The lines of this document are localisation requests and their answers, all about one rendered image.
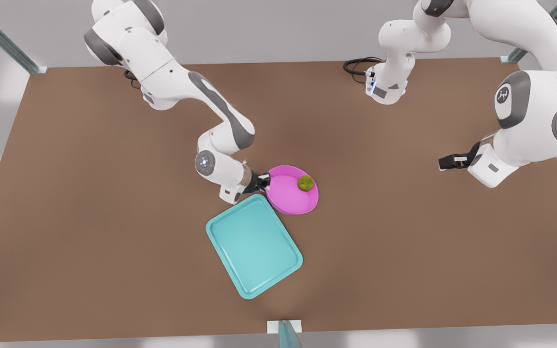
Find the pink plate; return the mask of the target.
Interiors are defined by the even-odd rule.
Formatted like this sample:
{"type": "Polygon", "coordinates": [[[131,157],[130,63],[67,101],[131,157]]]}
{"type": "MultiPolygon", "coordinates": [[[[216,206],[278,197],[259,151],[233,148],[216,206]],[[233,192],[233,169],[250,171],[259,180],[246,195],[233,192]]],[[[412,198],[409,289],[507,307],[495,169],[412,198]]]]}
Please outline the pink plate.
{"type": "Polygon", "coordinates": [[[266,198],[277,211],[287,215],[311,212],[319,200],[316,184],[309,191],[298,186],[298,179],[307,172],[291,165],[280,165],[269,170],[270,184],[265,189],[266,198]]]}

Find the teal tray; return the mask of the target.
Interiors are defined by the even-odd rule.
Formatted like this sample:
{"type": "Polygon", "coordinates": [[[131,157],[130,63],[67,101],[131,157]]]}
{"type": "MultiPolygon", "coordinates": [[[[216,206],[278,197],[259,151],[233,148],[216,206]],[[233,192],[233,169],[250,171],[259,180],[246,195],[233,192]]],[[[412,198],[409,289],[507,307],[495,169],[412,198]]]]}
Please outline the teal tray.
{"type": "Polygon", "coordinates": [[[254,299],[303,264],[303,255],[263,195],[226,209],[205,229],[243,299],[254,299]]]}

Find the silver frame post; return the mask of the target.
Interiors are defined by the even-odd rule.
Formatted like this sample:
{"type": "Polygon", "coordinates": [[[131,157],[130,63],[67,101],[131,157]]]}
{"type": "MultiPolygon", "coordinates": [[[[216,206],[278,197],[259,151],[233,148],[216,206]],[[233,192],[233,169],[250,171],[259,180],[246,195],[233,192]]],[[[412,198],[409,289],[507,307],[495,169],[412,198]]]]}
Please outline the silver frame post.
{"type": "Polygon", "coordinates": [[[45,74],[48,72],[48,68],[46,66],[38,66],[22,49],[20,49],[13,42],[13,40],[11,40],[3,31],[1,31],[1,29],[0,48],[31,75],[45,74]]]}
{"type": "Polygon", "coordinates": [[[303,348],[298,333],[302,333],[301,320],[266,322],[267,334],[278,334],[279,348],[303,348]]]}
{"type": "Polygon", "coordinates": [[[518,63],[526,53],[541,69],[557,71],[557,5],[546,11],[537,0],[502,0],[502,18],[497,21],[498,42],[515,46],[502,63],[518,63]]]}

